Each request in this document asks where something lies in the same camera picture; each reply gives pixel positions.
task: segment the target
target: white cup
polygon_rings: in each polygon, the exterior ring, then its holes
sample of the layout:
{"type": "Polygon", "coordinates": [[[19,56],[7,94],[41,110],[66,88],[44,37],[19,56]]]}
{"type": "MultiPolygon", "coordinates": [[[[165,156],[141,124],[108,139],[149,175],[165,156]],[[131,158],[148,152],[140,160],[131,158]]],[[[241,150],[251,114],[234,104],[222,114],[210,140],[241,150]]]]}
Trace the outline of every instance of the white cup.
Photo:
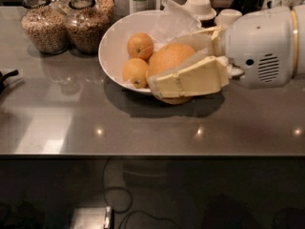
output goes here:
{"type": "Polygon", "coordinates": [[[212,9],[210,0],[187,0],[183,7],[201,21],[216,17],[216,11],[212,9]]]}
{"type": "Polygon", "coordinates": [[[225,9],[217,15],[215,18],[215,24],[222,28],[227,28],[241,16],[242,13],[238,10],[225,9]]]}

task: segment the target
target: fruit bowl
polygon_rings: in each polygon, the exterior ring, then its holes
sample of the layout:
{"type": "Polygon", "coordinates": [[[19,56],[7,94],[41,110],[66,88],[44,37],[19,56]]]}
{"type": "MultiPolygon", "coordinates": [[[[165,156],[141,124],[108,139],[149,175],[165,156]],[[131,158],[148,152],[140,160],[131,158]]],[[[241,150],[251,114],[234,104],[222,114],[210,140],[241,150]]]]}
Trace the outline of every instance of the fruit bowl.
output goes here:
{"type": "Polygon", "coordinates": [[[123,81],[122,69],[130,58],[127,53],[127,41],[137,32],[150,34],[162,10],[146,10],[128,15],[114,23],[104,34],[98,50],[98,59],[105,74],[123,88],[140,94],[152,94],[149,88],[136,89],[123,81]]]}

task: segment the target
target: vent grille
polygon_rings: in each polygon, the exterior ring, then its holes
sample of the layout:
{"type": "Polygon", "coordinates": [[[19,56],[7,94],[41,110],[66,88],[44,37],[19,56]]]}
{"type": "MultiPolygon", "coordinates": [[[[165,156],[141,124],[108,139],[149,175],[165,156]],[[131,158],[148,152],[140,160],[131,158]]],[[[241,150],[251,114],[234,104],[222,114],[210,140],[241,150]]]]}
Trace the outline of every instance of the vent grille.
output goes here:
{"type": "Polygon", "coordinates": [[[262,82],[269,83],[275,80],[279,73],[279,60],[273,54],[266,54],[259,60],[258,79],[262,82]]]}

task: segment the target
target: gray counter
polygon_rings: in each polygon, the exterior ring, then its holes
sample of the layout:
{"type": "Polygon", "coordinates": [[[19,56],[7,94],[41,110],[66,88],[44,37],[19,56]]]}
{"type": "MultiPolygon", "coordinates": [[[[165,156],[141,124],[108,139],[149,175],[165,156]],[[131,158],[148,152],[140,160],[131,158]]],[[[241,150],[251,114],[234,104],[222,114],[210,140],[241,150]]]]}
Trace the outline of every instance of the gray counter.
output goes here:
{"type": "Polygon", "coordinates": [[[168,106],[126,91],[97,56],[41,54],[20,26],[23,8],[0,8],[0,68],[17,69],[0,94],[0,153],[50,155],[301,156],[305,80],[168,106]]]}

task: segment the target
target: orange fruit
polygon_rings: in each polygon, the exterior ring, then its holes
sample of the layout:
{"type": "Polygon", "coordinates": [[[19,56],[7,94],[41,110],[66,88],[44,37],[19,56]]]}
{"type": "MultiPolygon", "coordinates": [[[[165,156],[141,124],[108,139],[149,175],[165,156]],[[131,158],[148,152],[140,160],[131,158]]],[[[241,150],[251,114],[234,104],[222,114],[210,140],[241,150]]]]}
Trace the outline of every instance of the orange fruit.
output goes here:
{"type": "MultiPolygon", "coordinates": [[[[151,56],[147,78],[162,73],[170,68],[177,67],[182,61],[192,56],[194,53],[195,50],[187,44],[172,43],[164,46],[151,56]]],[[[181,104],[191,99],[191,97],[159,98],[156,95],[155,97],[170,104],[181,104]]]]}
{"type": "Polygon", "coordinates": [[[122,70],[123,80],[131,81],[135,88],[147,86],[146,73],[149,65],[141,58],[131,58],[125,62],[122,70]]]}
{"type": "Polygon", "coordinates": [[[153,54],[153,40],[144,33],[133,34],[127,42],[127,52],[131,58],[147,60],[153,54]]]}

